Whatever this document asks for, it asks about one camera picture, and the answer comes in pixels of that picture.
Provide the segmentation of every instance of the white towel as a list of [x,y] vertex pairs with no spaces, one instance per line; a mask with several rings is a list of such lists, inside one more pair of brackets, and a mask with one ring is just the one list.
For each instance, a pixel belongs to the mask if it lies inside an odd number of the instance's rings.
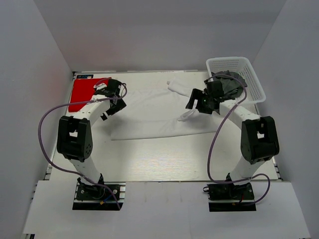
[[189,97],[179,95],[191,92],[175,81],[174,91],[168,89],[128,92],[127,106],[110,118],[111,140],[161,138],[216,132],[222,117],[186,110]]
[[177,77],[175,77],[171,81],[168,81],[167,84],[168,84],[167,88],[170,91],[176,92],[179,95],[186,96],[186,97],[190,97],[191,92],[193,90],[192,88],[185,86],[182,80]]

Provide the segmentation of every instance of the white basket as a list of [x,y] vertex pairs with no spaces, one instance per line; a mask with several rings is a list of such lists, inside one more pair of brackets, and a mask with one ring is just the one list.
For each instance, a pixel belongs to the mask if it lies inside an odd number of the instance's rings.
[[[266,99],[265,92],[261,87],[258,77],[250,61],[246,57],[217,57],[211,58],[206,61],[209,76],[211,72],[217,73],[220,71],[234,71],[240,74],[246,81],[247,99],[242,104],[255,104],[263,102]],[[244,92],[236,100],[244,98]]]

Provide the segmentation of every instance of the red cloth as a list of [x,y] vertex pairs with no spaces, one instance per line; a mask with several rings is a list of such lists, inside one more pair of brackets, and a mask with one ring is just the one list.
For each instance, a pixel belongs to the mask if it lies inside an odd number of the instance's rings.
[[[71,94],[71,100],[70,102],[80,102],[80,101],[89,101],[93,94],[94,94],[94,88],[93,86],[103,78],[97,78],[97,79],[76,79],[73,84],[73,90]],[[109,79],[105,79],[103,83],[107,84]],[[68,110],[69,112],[78,112],[82,109],[82,107],[85,106],[85,104],[81,105],[74,105],[69,106]]]

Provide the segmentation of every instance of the white backdrop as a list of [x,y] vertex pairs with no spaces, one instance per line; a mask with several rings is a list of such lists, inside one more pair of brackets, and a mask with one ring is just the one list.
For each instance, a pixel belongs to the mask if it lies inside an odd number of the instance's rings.
[[291,181],[312,238],[319,238],[319,1],[288,0],[254,62],[275,118],[280,173]]
[[[64,101],[72,73],[32,0],[1,1],[0,22],[0,238],[19,239],[35,184],[47,167],[37,125]],[[49,153],[58,116],[43,125]]]
[[72,71],[204,70],[251,62],[285,0],[35,0]]

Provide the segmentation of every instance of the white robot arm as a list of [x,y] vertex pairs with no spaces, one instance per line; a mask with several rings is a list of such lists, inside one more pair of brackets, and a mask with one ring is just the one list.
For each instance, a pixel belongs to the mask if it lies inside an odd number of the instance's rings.
[[[59,121],[57,151],[74,165],[77,172],[85,175],[94,183],[104,184],[104,179],[96,169],[91,157],[93,150],[91,126],[99,117],[106,120],[108,116],[126,106],[123,99],[116,99],[120,97],[122,85],[121,82],[114,79],[109,79],[107,85],[99,84],[91,99],[93,103],[86,104],[71,116],[62,116]],[[114,99],[98,101],[103,98]],[[92,198],[98,198],[104,192],[104,189],[92,185],[83,177],[80,177],[78,182],[85,188],[86,194]]]
[[233,171],[228,173],[226,180],[212,179],[215,184],[208,185],[206,192],[209,193],[211,200],[241,199],[246,191],[252,194],[249,181],[256,170],[279,153],[275,121],[272,117],[261,117],[244,107],[237,106],[238,103],[235,100],[224,96],[220,81],[209,81],[208,79],[205,84],[204,91],[193,89],[186,108],[192,109],[197,100],[196,109],[199,112],[212,114],[213,111],[216,111],[235,123],[241,129],[240,149],[242,152],[238,164]]

